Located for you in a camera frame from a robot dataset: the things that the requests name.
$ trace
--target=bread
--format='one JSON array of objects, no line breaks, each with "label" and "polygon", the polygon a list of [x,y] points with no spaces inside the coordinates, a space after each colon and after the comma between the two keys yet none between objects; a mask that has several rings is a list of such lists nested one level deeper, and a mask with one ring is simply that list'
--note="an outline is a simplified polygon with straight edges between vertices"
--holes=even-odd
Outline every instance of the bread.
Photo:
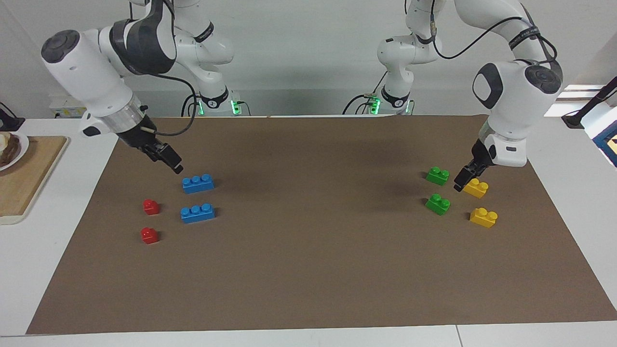
[{"label": "bread", "polygon": [[0,133],[0,166],[10,163],[17,156],[19,139],[10,133]]}]

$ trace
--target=yellow building block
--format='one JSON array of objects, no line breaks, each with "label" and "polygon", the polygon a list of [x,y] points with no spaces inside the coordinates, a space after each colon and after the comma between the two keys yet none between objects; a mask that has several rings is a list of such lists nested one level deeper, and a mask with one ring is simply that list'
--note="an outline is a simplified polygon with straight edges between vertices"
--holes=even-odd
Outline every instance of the yellow building block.
[{"label": "yellow building block", "polygon": [[495,225],[497,217],[498,216],[495,212],[489,212],[485,208],[480,207],[471,213],[469,220],[475,224],[480,224],[483,227],[490,228]]},{"label": "yellow building block", "polygon": [[477,178],[472,179],[469,184],[463,188],[465,193],[469,193],[478,199],[482,198],[486,194],[487,190],[489,190],[489,184],[486,182],[480,182]]}]

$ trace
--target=electrical box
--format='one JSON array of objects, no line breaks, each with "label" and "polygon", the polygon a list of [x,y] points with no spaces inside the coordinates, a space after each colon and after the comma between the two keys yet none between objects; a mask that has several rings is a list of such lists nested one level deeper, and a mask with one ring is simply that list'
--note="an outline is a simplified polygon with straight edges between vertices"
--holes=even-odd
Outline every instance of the electrical box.
[{"label": "electrical box", "polygon": [[51,110],[54,118],[81,118],[86,112],[85,106],[71,96],[49,96]]}]

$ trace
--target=red building block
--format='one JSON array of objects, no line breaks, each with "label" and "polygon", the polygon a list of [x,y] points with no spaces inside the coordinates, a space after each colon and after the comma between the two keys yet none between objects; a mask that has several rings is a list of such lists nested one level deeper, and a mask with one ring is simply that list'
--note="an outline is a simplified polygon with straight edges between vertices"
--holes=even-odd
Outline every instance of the red building block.
[{"label": "red building block", "polygon": [[141,239],[147,244],[159,242],[159,233],[152,228],[143,228],[141,229]]},{"label": "red building block", "polygon": [[157,204],[156,201],[154,200],[150,200],[150,199],[144,200],[144,212],[147,215],[159,214],[160,212],[159,204]]}]

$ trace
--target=white table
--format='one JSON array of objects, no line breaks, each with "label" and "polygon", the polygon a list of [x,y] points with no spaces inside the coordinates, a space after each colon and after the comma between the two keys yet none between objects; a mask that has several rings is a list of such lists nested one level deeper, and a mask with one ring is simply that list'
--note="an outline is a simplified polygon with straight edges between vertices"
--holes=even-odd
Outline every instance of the white table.
[{"label": "white table", "polygon": [[[78,120],[27,120],[26,135],[71,142],[22,223],[0,226],[1,346],[617,346],[617,322],[441,327],[113,333],[24,337],[117,141],[76,136]],[[545,118],[529,160],[613,305],[617,303],[617,169],[584,131]]]}]

